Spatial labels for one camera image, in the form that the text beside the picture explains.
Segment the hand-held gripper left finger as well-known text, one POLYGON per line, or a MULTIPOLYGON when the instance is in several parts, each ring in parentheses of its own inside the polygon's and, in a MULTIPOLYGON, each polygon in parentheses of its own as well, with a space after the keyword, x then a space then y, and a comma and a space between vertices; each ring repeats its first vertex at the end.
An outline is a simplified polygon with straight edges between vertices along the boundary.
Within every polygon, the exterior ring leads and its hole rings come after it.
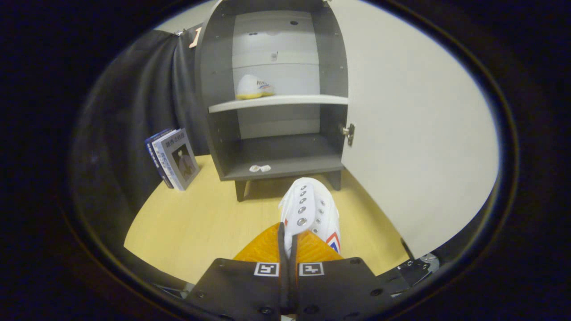
POLYGON ((216 258, 185 302, 204 321, 279 321, 288 309, 284 224, 267 228, 237 259, 216 258))

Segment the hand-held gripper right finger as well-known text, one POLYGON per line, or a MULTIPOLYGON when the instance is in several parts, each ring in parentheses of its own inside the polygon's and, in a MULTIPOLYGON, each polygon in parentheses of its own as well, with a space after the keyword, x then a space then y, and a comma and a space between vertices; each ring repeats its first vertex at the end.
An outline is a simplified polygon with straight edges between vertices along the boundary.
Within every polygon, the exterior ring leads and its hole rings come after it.
POLYGON ((289 300, 298 321, 367 321, 385 317, 394 304, 361 257, 290 267, 289 300))

